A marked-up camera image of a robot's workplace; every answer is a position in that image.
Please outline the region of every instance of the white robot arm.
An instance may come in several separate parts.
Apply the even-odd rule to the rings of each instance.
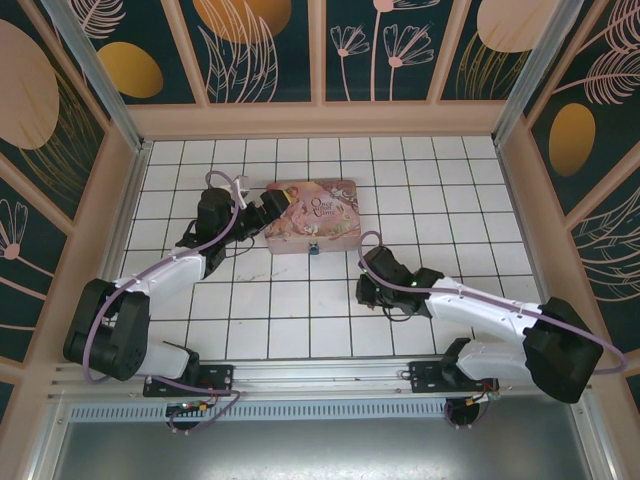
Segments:
[[[263,204],[259,207],[253,203],[243,204],[246,208],[222,241],[185,255],[187,250],[208,245],[207,242],[230,224],[232,202],[229,192],[208,188],[198,204],[197,220],[189,225],[183,239],[169,254],[172,261],[141,278],[89,282],[67,334],[63,350],[65,358],[82,364],[85,347],[91,343],[89,367],[110,377],[128,380],[134,375],[162,376],[177,379],[182,385],[196,385],[200,368],[197,353],[183,346],[149,339],[150,315],[170,301],[172,295],[215,271],[226,257],[226,245],[257,235],[280,218],[289,206],[286,194],[281,191],[267,191],[261,198]],[[545,305],[519,303],[470,289],[434,270],[421,268],[411,273],[398,264],[386,247],[370,250],[365,258],[370,271],[365,271],[358,280],[356,297],[360,303],[372,308],[398,307],[409,315],[460,322],[504,341],[483,344],[461,339],[454,342],[445,356],[449,361],[455,356],[455,373],[464,378],[533,381],[552,397],[572,403],[579,398],[602,355],[600,345],[519,313],[544,314],[588,331],[571,306],[562,300],[552,298]],[[374,277],[390,282],[388,285],[433,291],[398,291]],[[131,286],[106,310],[107,318],[117,315],[115,326],[100,324],[92,342],[88,341],[97,312],[103,308],[107,297],[128,284]]]
[[[396,307],[407,315],[424,315],[434,321],[459,322],[504,341],[454,342],[445,357],[451,362],[455,356],[457,373],[463,378],[532,381],[557,400],[579,400],[603,347],[580,334],[591,332],[566,301],[552,297],[543,305],[521,303],[466,287],[428,268],[412,273],[384,246],[373,248],[363,258],[366,268],[361,262],[364,273],[356,288],[359,303],[371,308]]]

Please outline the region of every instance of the pink tin box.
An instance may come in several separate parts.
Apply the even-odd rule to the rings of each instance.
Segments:
[[[279,182],[267,190],[284,190],[291,205],[265,230],[269,251],[322,253],[355,250],[360,214],[353,180]]]

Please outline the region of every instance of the white tile floor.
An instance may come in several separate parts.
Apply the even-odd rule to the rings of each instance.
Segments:
[[[156,142],[123,275],[179,240],[212,166],[248,175],[253,197],[276,179],[353,179],[363,231],[381,231],[409,269],[424,265],[489,293],[540,300],[489,137]],[[151,335],[204,360],[234,360],[443,353],[473,334],[446,319],[391,324],[357,304],[359,274],[355,252],[272,256],[258,238],[256,248],[167,301]]]

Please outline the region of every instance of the enclosure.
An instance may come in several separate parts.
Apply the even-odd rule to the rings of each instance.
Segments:
[[[639,32],[638,0],[5,0],[0,477],[113,478],[135,452],[120,478],[640,478]],[[502,382],[483,424],[448,430],[398,372],[491,337],[390,322],[355,298],[357,251],[259,236],[151,317],[244,392],[238,418],[172,438],[144,379],[87,384],[62,348],[87,282],[166,256],[212,169],[247,200],[354,180],[362,231],[410,270],[565,299],[629,366],[572,406]]]

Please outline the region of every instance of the cable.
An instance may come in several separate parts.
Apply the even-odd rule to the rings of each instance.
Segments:
[[[161,260],[160,262],[156,263],[155,265],[152,265],[151,267],[147,268],[145,271],[143,271],[139,275],[134,276],[134,278],[132,278],[131,280],[126,282],[124,285],[122,285],[120,288],[118,288],[115,292],[113,292],[111,295],[109,295],[109,297],[107,297],[107,299],[105,300],[105,302],[102,305],[102,307],[100,308],[100,310],[98,310],[98,313],[97,313],[95,319],[93,320],[93,324],[91,325],[91,329],[89,330],[89,335],[87,336],[87,343],[85,344],[84,352],[82,354],[82,371],[84,373],[84,378],[87,380],[87,382],[93,383],[93,384],[97,384],[97,383],[102,383],[102,382],[104,382],[104,381],[106,381],[106,380],[108,380],[110,378],[108,375],[105,375],[104,377],[98,378],[98,379],[95,379],[95,378],[93,378],[91,376],[91,372],[89,371],[89,356],[90,356],[90,353],[91,353],[91,347],[93,346],[93,341],[96,338],[96,333],[98,331],[98,327],[100,326],[100,323],[102,322],[102,318],[105,316],[105,314],[107,313],[107,310],[109,310],[109,307],[111,307],[111,305],[116,300],[116,298],[118,298],[120,295],[122,295],[128,288],[130,288],[133,285],[135,285],[136,283],[140,282],[140,280],[142,280],[145,277],[147,277],[148,275],[152,274],[153,272],[155,272],[159,268],[162,268],[165,265],[168,265],[171,262],[175,262],[175,261],[177,261],[177,260],[179,260],[179,259],[181,259],[183,257],[187,257],[189,255],[192,255],[193,253],[197,253],[197,252],[200,252],[201,250],[205,250],[207,248],[210,248],[211,246],[215,245],[220,240],[222,240],[227,235],[227,233],[229,233],[231,228],[233,228],[233,225],[235,224],[235,222],[236,222],[236,220],[238,218],[238,212],[240,211],[239,201],[238,201],[238,198],[241,196],[240,192],[238,191],[238,187],[235,185],[233,180],[231,180],[231,178],[228,175],[226,175],[223,172],[219,172],[217,170],[213,170],[213,171],[207,173],[207,175],[205,177],[205,181],[207,182],[207,186],[209,188],[212,188],[211,187],[211,177],[213,175],[219,175],[222,178],[224,178],[229,183],[229,185],[231,186],[231,189],[233,191],[234,209],[233,209],[233,215],[231,216],[231,221],[225,227],[225,229],[222,232],[220,232],[220,234],[216,238],[211,240],[210,242],[207,242],[207,243],[205,243],[203,245],[200,245],[199,247],[196,247],[196,248],[193,248],[193,249],[190,249],[190,250],[186,250],[186,251],[184,251],[182,253],[179,253],[178,255],[173,255],[171,257],[167,257],[167,258]]]
[[[362,264],[362,267],[366,270],[367,275],[369,275],[371,278],[373,278],[375,281],[377,281],[380,285],[390,288],[392,290],[397,290],[399,292],[406,292],[406,293],[444,293],[444,294],[449,294],[449,295],[460,295],[461,292],[457,289],[453,289],[453,288],[418,288],[418,287],[404,287],[402,285],[395,285],[391,282],[387,282],[386,280],[380,278],[374,271],[371,270],[371,268],[369,267],[369,264],[367,263],[367,261],[364,258],[364,253],[362,252],[362,247],[363,247],[363,241],[366,237],[368,237],[369,235],[374,235],[375,237],[378,238],[379,241],[379,246],[382,246],[382,236],[378,233],[378,232],[374,232],[373,230],[370,230],[368,232],[365,232],[364,234],[362,234],[362,236],[360,237],[360,243],[358,245],[358,255],[360,257],[360,263]],[[560,320],[556,320],[555,318],[551,318],[547,315],[543,315],[541,313],[538,312],[533,312],[531,310],[520,310],[519,307],[516,307],[514,305],[511,305],[510,303],[507,303],[506,301],[501,301],[501,300],[496,300],[493,298],[489,298],[489,297],[485,297],[484,295],[480,295],[480,294],[476,294],[475,292],[469,292],[469,291],[464,291],[464,295],[469,297],[469,298],[473,298],[475,300],[480,300],[481,302],[485,302],[488,303],[490,305],[494,305],[496,307],[500,307],[500,308],[504,308],[505,310],[508,310],[510,312],[518,312],[520,315],[526,315],[528,317],[532,317],[538,320],[542,320],[543,322],[547,322],[550,323],[551,325],[554,325],[556,327],[559,328],[563,328],[565,330],[568,330],[569,332],[575,333],[576,335],[580,335],[588,340],[591,340],[594,343],[597,343],[598,345],[602,346],[603,348],[606,348],[607,350],[609,350],[610,352],[612,352],[613,354],[615,354],[619,359],[620,359],[620,365],[618,365],[617,367],[614,368],[604,368],[601,370],[596,370],[593,372],[594,375],[608,375],[608,374],[612,374],[612,373],[620,373],[620,372],[624,372],[627,368],[628,365],[628,361],[625,358],[624,354],[618,350],[616,347],[614,347],[613,345],[611,345],[610,343],[606,342],[605,340],[601,339],[600,337],[597,337],[595,335],[593,335],[590,332],[587,332],[585,330],[582,330],[580,328],[576,328],[573,325],[569,325],[567,323],[564,323]]]
[[[256,239],[255,239],[255,237],[251,237],[251,246],[247,247],[246,250],[243,250],[240,253],[234,253],[233,255],[227,255],[225,258],[234,258],[234,257],[239,257],[240,255],[244,255],[249,250],[251,250],[253,247],[255,247],[255,245],[256,245]]]
[[[211,380],[205,380],[202,383],[208,383],[209,385],[211,385],[211,391],[214,391],[216,389],[216,387],[213,385],[213,383],[211,383]],[[218,403],[218,395],[216,395],[215,393],[212,394],[208,400],[205,400],[204,403],[209,403],[211,400],[213,400],[213,406],[215,407]]]
[[[218,420],[221,416],[223,416],[225,413],[227,413],[227,411],[229,411],[229,409],[231,407],[233,407],[238,402],[238,400],[240,400],[240,397],[242,396],[242,392],[240,392],[239,390],[210,390],[208,388],[198,388],[198,387],[191,387],[189,385],[183,385],[181,383],[174,382],[173,380],[170,380],[170,379],[164,378],[164,377],[155,377],[154,376],[154,377],[151,377],[151,378],[153,378],[154,380],[157,380],[159,382],[165,383],[167,385],[170,385],[172,387],[179,388],[181,390],[185,390],[187,392],[204,393],[206,395],[214,394],[214,395],[218,395],[218,396],[235,395],[235,398],[233,400],[231,400],[227,405],[222,407],[222,409],[218,413],[213,415],[209,420],[207,420],[206,422],[200,422],[198,425],[196,425],[193,428],[190,428],[189,430],[179,430],[175,426],[173,421],[176,418],[176,416],[178,414],[180,414],[180,411],[174,412],[169,417],[169,426],[171,427],[171,431],[173,433],[182,433],[184,435],[190,435],[192,433],[198,432],[199,430],[204,430],[205,428],[207,428],[208,426],[213,424],[216,420]]]
[[[413,315],[409,315],[407,318],[393,318],[387,307],[382,307],[382,313],[384,313],[384,316],[387,317],[390,322],[406,322],[413,317]]]

